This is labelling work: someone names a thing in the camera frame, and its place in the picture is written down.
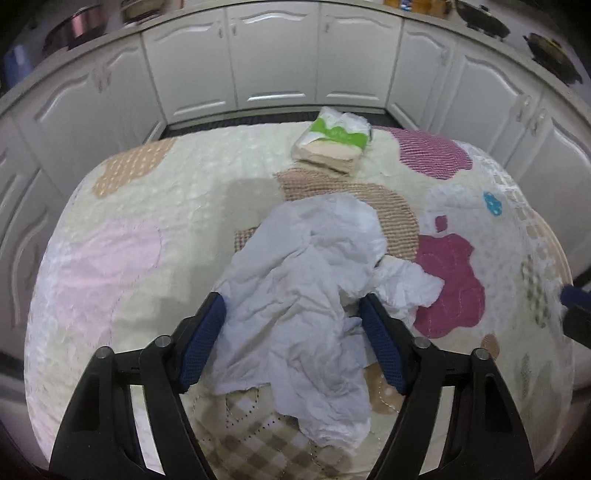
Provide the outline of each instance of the magenta apple applique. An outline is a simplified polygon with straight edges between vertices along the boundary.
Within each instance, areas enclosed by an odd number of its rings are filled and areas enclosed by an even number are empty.
[[[451,233],[443,237],[419,235],[416,263],[445,280],[439,298],[429,308],[419,307],[414,327],[429,338],[446,336],[455,327],[474,327],[484,314],[484,287],[474,276],[470,255],[474,247]]]
[[[420,130],[375,127],[389,131],[400,143],[400,161],[407,167],[439,180],[448,180],[460,170],[471,170],[466,152],[447,138]]]

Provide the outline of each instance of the striped pink patch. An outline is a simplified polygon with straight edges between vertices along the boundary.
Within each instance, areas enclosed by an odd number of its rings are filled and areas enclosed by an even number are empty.
[[[400,161],[407,167],[439,180],[452,178],[459,170],[471,170],[472,160],[447,138],[421,130],[374,127],[387,130],[400,142]]]

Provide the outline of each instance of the kitchen counter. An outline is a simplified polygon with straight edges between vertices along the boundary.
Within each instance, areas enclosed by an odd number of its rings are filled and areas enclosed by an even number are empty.
[[[388,7],[386,5],[380,5],[373,2],[364,0],[324,0],[325,3],[331,4],[342,4],[352,5],[357,7],[364,7],[376,11],[382,11],[395,15],[398,17],[408,18],[418,22],[435,25],[445,30],[451,31],[461,37],[467,37],[471,40],[477,41],[498,53],[508,57],[514,62],[518,63],[531,73],[535,74],[546,84],[548,84],[553,90],[555,90],[560,96],[564,98],[575,111],[579,113],[581,117],[591,126],[591,106],[587,104],[577,93],[570,87],[562,83],[553,74],[548,72],[545,68],[537,64],[533,59],[526,56],[524,53],[516,51],[512,46],[500,42],[494,38],[490,38],[480,32],[471,30],[462,24],[461,21],[442,20],[429,15],[416,14],[412,12],[406,12],[400,9]],[[160,24],[164,24],[171,20],[185,17],[186,15],[194,14],[201,11],[211,10],[215,8],[223,8],[231,5],[249,4],[249,3],[261,3],[261,0],[211,0],[192,7],[186,7],[173,12],[169,12],[161,15],[158,18],[149,20],[142,24],[132,25],[129,27],[123,27],[120,30],[116,30],[112,33],[105,34],[99,38],[96,38],[88,43],[85,43],[72,50],[64,53],[53,55],[43,61],[31,74],[23,79],[19,84],[9,90],[3,97],[0,98],[0,115],[10,108],[15,102],[17,102],[27,91],[33,88],[36,84],[40,83],[44,78],[57,71],[67,63],[93,51],[101,48],[109,43],[116,40],[120,40],[130,35],[140,33],[145,30],[149,30]]]

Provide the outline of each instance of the table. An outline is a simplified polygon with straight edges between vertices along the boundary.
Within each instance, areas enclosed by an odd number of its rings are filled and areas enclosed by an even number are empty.
[[[143,348],[199,307],[235,251],[279,202],[350,191],[378,212],[388,253],[446,281],[413,327],[443,349],[496,358],[539,468],[567,413],[573,362],[557,294],[570,282],[560,245],[509,175],[476,147],[375,129],[350,177],[294,163],[309,122],[230,127],[149,143],[106,160],[70,198],[43,258],[25,346],[27,403],[46,456],[80,374],[101,345]],[[402,397],[366,369],[372,429],[355,454],[312,445],[278,415],[268,387],[183,396],[220,480],[364,478]],[[424,471],[437,466],[445,391]],[[142,451],[160,469],[133,392]]]

